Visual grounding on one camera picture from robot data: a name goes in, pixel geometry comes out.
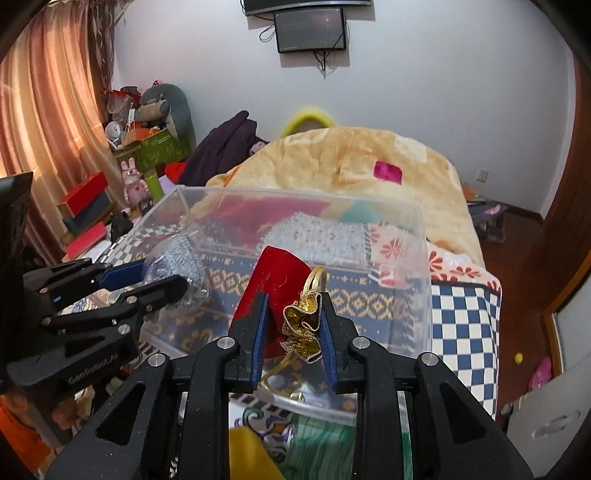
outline clear plastic box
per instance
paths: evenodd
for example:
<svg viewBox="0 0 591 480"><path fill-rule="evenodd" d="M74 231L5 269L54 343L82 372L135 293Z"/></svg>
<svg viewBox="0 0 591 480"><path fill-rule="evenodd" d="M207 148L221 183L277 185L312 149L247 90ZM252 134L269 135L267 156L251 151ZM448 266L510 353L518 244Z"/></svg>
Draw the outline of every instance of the clear plastic box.
<svg viewBox="0 0 591 480"><path fill-rule="evenodd" d="M146 322L145 340L171 356L196 352L224 336L256 260L266 245L322 265L337 314L390 352L416 357L431 349L431 294L420 210L408 203L315 192L178 187L138 223L104 260L146 256L179 232L198 239L212 288L194 314L166 310ZM278 360L265 360L265 369ZM355 424L356 396L334 395L322 361L296 362L271 378L280 394L256 395L322 420Z"/></svg>

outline screen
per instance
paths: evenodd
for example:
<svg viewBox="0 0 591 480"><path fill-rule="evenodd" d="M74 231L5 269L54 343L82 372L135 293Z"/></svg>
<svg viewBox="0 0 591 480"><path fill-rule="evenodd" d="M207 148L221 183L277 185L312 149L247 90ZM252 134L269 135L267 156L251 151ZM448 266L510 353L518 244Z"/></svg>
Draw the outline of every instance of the screen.
<svg viewBox="0 0 591 480"><path fill-rule="evenodd" d="M346 37L343 8L302 8L276 12L275 35L279 53L344 50Z"/></svg>
<svg viewBox="0 0 591 480"><path fill-rule="evenodd" d="M295 7L317 7L322 5L371 5L372 0L244 0L247 15L272 12Z"/></svg>

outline gray plush toy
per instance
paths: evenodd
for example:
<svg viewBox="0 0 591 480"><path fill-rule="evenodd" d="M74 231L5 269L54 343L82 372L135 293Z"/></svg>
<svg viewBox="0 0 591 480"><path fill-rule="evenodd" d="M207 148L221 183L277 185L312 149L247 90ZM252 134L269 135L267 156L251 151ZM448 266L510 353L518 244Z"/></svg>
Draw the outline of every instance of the gray plush toy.
<svg viewBox="0 0 591 480"><path fill-rule="evenodd" d="M139 122L151 122L166 118L170 134L184 138L191 125L191 112L183 91L171 83L155 85L145 91L140 100L141 106L135 113Z"/></svg>

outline wooden floor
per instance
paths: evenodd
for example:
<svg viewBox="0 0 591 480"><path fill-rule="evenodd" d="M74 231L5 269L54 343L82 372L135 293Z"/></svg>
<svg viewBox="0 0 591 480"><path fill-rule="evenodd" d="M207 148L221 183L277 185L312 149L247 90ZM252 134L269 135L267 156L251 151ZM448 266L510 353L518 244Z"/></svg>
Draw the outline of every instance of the wooden floor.
<svg viewBox="0 0 591 480"><path fill-rule="evenodd" d="M503 288L499 409L527 392L536 367L550 354L541 312L560 288L540 258L542 226L511 212L505 215L505 225L505 243L482 243L486 269L500 279ZM514 362L518 352L523 354L521 365Z"/></svg>

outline wall-mounted tv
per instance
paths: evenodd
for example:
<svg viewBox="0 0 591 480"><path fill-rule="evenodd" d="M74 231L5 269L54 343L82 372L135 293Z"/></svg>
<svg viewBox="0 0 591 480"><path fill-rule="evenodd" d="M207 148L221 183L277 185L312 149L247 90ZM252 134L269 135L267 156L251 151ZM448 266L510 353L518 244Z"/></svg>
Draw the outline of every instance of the wall-mounted tv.
<svg viewBox="0 0 591 480"><path fill-rule="evenodd" d="M246 15L276 12L286 8L325 7L327 5L371 5L372 0L243 0Z"/></svg>

